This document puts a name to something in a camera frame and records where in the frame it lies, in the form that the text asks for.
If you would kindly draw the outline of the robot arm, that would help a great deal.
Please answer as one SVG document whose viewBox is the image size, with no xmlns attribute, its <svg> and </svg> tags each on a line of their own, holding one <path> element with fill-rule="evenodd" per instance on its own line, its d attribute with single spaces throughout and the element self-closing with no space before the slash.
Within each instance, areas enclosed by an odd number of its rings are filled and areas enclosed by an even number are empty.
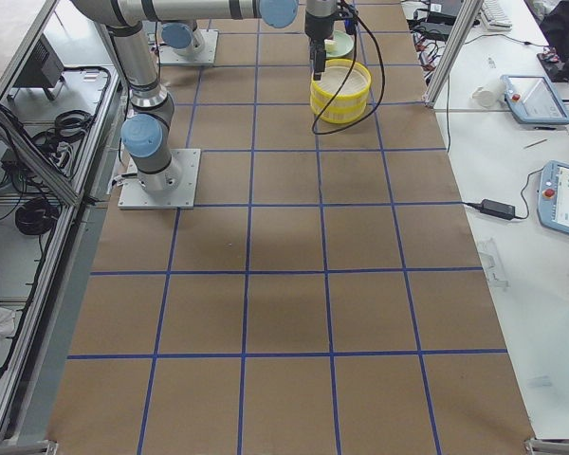
<svg viewBox="0 0 569 455">
<path fill-rule="evenodd" d="M 191 57 L 204 48 L 205 41 L 195 20 L 163 22 L 161 38 L 175 54 Z"/>
<path fill-rule="evenodd" d="M 173 190 L 182 167 L 167 145 L 174 100 L 161 83 L 143 30 L 145 21 L 185 31 L 179 48 L 193 44 L 197 20 L 261 19 L 273 28 L 288 27 L 298 14 L 297 1 L 76 1 L 86 18 L 106 27 L 117 61 L 129 85 L 133 116 L 120 137 L 138 169 L 140 186 L 149 193 Z"/>
</svg>

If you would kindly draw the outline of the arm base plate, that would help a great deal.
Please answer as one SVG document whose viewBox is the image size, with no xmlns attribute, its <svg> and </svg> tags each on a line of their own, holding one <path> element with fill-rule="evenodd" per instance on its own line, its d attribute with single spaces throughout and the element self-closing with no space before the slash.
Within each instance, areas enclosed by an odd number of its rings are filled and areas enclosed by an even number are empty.
<svg viewBox="0 0 569 455">
<path fill-rule="evenodd" d="M 185 57 L 177 55 L 162 40 L 159 47 L 159 63 L 161 66 L 212 66 L 216 56 L 218 31 L 216 29 L 198 29 L 204 38 L 205 45 L 198 54 Z"/>
<path fill-rule="evenodd" d="M 200 149 L 171 149 L 170 166 L 156 174 L 140 173 L 133 159 L 123 180 L 120 209 L 192 209 L 201 160 Z"/>
</svg>

